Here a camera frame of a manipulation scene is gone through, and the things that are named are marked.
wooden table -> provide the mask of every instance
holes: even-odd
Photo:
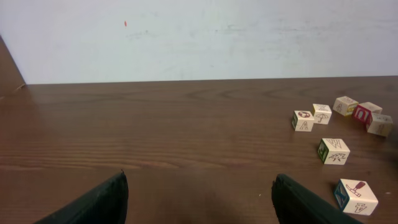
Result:
[[[379,205],[353,217],[397,223],[396,127],[385,139],[334,113],[292,129],[293,110],[344,95],[398,114],[398,77],[27,86],[0,101],[0,223],[32,223],[120,169],[126,223],[277,223],[278,173],[335,207],[340,178],[365,180]],[[344,139],[344,166],[321,163],[321,138]]]

white backdrop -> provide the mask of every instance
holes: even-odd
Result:
[[[0,34],[27,83],[398,75],[397,0],[0,0]]]

block top face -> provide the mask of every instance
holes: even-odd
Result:
[[[348,179],[340,179],[340,181],[350,198],[355,198],[355,200],[378,202],[366,181]]]
[[[318,105],[314,103],[313,109],[315,110],[315,112],[331,113],[331,109],[328,105]]]
[[[388,116],[388,115],[372,113],[372,120],[377,121],[377,122],[392,124],[392,118],[391,118],[391,116]]]
[[[345,104],[347,104],[347,105],[351,105],[351,104],[358,103],[357,101],[351,99],[351,98],[348,97],[348,96],[342,96],[342,97],[339,97],[339,98],[337,98],[337,99],[340,100],[340,101],[342,101],[343,103],[345,103]]]
[[[359,105],[363,106],[364,108],[368,109],[369,111],[378,111],[378,110],[383,110],[378,105],[375,105],[374,103],[371,102],[366,102],[366,103],[360,103]]]
[[[326,144],[330,151],[345,151],[349,152],[347,145],[342,139],[327,139],[323,138],[322,141]]]
[[[313,116],[309,111],[294,111],[297,116],[297,119],[300,120],[313,120]]]

blue block side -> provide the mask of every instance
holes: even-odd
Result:
[[[337,187],[335,189],[334,195],[335,195],[335,198],[337,200],[337,204],[340,207],[340,210],[343,211],[344,208],[348,204],[349,196],[348,196],[347,191],[344,188],[344,185],[341,182],[341,180],[339,180],[339,182],[338,182],[338,185],[337,185]]]

toy block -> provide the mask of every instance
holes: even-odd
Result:
[[[370,215],[379,203],[366,181],[340,179],[334,195],[346,213]]]
[[[321,139],[318,155],[324,164],[344,165],[349,149],[342,139]]]
[[[342,96],[336,99],[335,104],[333,105],[333,110],[335,110],[339,114],[348,116],[353,114],[353,111],[357,105],[357,101],[351,99],[348,96]]]
[[[371,113],[366,120],[368,133],[378,134],[387,137],[393,127],[392,118],[388,115]]]
[[[295,131],[311,131],[313,116],[309,111],[294,111],[292,125]]]
[[[331,117],[331,109],[328,105],[313,104],[314,124],[328,124]]]
[[[353,112],[353,118],[365,123],[371,113],[381,114],[382,110],[383,108],[371,102],[360,103]]]

